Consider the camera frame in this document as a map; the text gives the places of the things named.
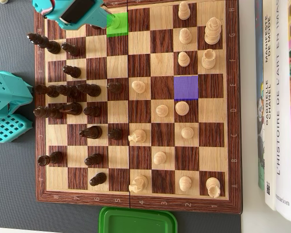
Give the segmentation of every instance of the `purple square marker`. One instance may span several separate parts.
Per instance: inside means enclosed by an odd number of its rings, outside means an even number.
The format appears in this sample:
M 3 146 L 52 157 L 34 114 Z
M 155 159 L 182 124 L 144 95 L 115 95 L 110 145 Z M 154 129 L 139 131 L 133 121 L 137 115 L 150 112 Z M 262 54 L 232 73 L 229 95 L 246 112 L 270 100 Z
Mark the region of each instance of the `purple square marker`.
M 198 75 L 174 77 L 175 100 L 198 99 Z

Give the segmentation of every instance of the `chess pawn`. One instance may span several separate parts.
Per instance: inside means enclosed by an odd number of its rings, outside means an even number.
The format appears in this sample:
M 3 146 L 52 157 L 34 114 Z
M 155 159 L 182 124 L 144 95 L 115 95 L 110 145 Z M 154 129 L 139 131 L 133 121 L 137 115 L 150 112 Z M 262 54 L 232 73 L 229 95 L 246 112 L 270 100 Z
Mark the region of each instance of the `chess pawn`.
M 52 154 L 42 155 L 38 158 L 38 164 L 40 166 L 46 166 L 48 164 L 59 164 L 63 160 L 63 154 L 59 151 L 53 152 Z
M 141 81 L 133 81 L 131 87 L 139 94 L 142 94 L 146 91 L 146 85 Z
M 166 162 L 167 156 L 164 152 L 159 151 L 154 155 L 154 163 L 160 165 Z
M 176 103 L 175 108 L 176 108 L 176 113 L 178 113 L 180 116 L 187 115 L 190 109 L 188 103 L 184 101 Z
M 143 130 L 135 130 L 132 135 L 128 136 L 129 141 L 134 141 L 135 143 L 142 143 L 146 140 L 146 133 Z
M 205 69 L 211 69 L 215 65 L 215 52 L 211 49 L 204 51 L 204 56 L 202 58 L 202 66 Z
M 145 176 L 137 176 L 132 184 L 129 185 L 129 191 L 134 193 L 142 192 L 148 185 L 147 178 Z
M 192 41 L 192 35 L 189 29 L 182 28 L 179 35 L 179 40 L 182 44 L 189 44 Z
M 192 180 L 187 176 L 182 176 L 179 180 L 180 189 L 183 192 L 188 191 L 192 186 Z
M 205 28 L 205 41 L 209 45 L 214 45 L 220 40 L 221 22 L 215 17 L 209 19 Z
M 212 198 L 217 198 L 220 196 L 220 182 L 217 178 L 211 177 L 206 181 L 206 188 L 208 189 L 208 194 Z
M 182 1 L 179 5 L 178 16 L 182 20 L 186 20 L 190 17 L 191 11 L 187 2 Z
M 187 67 L 190 63 L 190 58 L 189 56 L 186 54 L 186 52 L 181 52 L 179 53 L 178 56 L 178 63 L 180 66 L 182 67 Z

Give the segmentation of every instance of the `green square marker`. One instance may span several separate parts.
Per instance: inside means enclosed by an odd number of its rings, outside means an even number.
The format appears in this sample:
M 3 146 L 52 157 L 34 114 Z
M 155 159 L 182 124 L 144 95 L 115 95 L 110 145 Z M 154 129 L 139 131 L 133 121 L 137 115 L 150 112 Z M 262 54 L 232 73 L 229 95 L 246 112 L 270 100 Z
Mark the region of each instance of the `green square marker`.
M 117 28 L 114 28 L 114 25 L 118 23 L 117 20 L 113 20 L 113 15 L 118 17 L 120 24 Z M 120 36 L 120 35 L 128 35 L 128 14 L 124 13 L 116 13 L 113 15 L 108 15 L 107 21 L 113 21 L 110 27 L 107 28 L 107 37 Z

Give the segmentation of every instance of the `white book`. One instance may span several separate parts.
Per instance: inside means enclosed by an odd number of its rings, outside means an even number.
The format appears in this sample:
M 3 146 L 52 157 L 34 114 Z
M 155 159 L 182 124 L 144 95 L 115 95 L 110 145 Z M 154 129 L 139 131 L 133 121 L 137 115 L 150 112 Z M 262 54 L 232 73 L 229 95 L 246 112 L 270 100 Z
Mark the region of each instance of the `white book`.
M 276 0 L 276 209 L 291 221 L 288 0 Z
M 275 85 L 276 85 L 276 0 L 263 1 L 263 106 L 265 203 L 275 208 Z

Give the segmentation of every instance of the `chess rook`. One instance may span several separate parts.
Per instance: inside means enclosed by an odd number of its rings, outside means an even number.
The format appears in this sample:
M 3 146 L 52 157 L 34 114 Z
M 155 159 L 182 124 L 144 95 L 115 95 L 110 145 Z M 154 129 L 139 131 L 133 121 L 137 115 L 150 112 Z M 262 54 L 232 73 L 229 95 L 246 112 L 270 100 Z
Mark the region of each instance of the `chess rook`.
M 78 67 L 64 66 L 64 73 L 70 75 L 72 78 L 77 79 L 81 75 L 81 70 Z
M 56 90 L 56 86 L 50 85 L 50 86 L 45 86 L 42 84 L 39 84 L 35 86 L 35 92 L 38 95 L 48 95 L 51 98 L 55 98 L 59 96 L 58 91 Z
M 81 114 L 82 106 L 79 103 L 65 104 L 59 107 L 59 111 L 61 113 L 77 116 Z
M 78 46 L 71 45 L 67 42 L 64 42 L 62 44 L 62 49 L 65 50 L 67 53 L 69 53 L 73 57 L 77 57 L 80 53 L 80 49 Z
M 107 176 L 105 173 L 101 172 L 98 173 L 95 177 L 93 177 L 90 181 L 89 184 L 91 186 L 97 186 L 99 184 L 105 183 L 107 180 Z
M 101 89 L 96 84 L 81 83 L 77 85 L 77 89 L 91 97 L 97 97 L 101 93 Z
M 60 44 L 58 44 L 56 41 L 49 41 L 49 39 L 44 35 L 40 35 L 38 33 L 29 33 L 27 38 L 34 45 L 38 45 L 42 49 L 47 48 L 50 53 L 58 54 L 61 50 Z

